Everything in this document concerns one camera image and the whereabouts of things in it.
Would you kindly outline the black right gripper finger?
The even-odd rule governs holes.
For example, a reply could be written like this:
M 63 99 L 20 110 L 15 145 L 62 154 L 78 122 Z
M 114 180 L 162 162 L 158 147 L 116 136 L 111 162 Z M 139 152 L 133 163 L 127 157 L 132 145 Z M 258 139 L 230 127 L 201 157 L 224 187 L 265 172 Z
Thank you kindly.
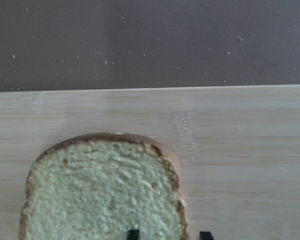
M 199 233 L 200 240 L 214 240 L 214 237 L 210 231 L 201 231 Z

